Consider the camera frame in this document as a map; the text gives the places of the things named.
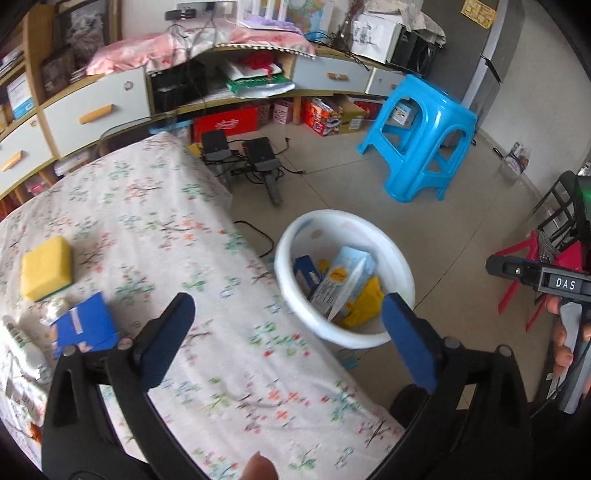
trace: white bottle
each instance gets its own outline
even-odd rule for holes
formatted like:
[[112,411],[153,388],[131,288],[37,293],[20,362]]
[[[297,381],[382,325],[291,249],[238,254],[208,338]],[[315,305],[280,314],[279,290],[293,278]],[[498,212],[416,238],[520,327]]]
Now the white bottle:
[[24,374],[33,377],[40,384],[51,381],[51,368],[39,347],[23,332],[8,315],[2,317],[0,325],[1,338],[17,358],[18,365]]

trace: yellow sponge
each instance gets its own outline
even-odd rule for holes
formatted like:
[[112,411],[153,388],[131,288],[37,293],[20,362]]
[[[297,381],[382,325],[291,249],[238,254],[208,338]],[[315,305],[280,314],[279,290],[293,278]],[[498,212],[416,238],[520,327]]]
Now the yellow sponge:
[[21,294],[41,300],[72,283],[72,252],[66,239],[51,237],[22,256]]

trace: pink box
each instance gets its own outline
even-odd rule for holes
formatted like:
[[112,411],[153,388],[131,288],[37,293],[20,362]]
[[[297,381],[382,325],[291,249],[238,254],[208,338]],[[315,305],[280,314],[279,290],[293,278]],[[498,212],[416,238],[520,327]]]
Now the pink box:
[[287,125],[294,116],[294,103],[287,100],[277,100],[273,105],[273,121],[276,124]]

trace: white wall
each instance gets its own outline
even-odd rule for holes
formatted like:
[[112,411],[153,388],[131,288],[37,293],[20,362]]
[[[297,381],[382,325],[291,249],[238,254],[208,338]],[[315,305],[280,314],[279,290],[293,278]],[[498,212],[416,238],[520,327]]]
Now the white wall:
[[545,193],[589,152],[591,82],[542,6],[522,1],[525,23],[517,50],[481,128],[505,151],[516,141],[531,148],[525,173]]

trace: blue plastic stool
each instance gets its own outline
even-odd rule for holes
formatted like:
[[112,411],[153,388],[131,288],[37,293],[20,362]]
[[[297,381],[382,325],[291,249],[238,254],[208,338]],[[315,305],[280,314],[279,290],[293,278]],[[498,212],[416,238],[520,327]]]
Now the blue plastic stool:
[[[402,99],[414,100],[419,110],[409,128],[388,125],[387,122]],[[443,200],[445,190],[462,164],[476,129],[476,114],[450,99],[414,75],[392,92],[369,129],[357,151],[363,154],[373,145],[390,165],[390,177],[384,184],[388,194],[399,202],[410,202],[417,192],[426,187],[439,190]],[[449,159],[439,153],[439,147],[452,132],[462,133]],[[400,138],[395,147],[384,134]],[[429,170],[435,162],[439,171]]]

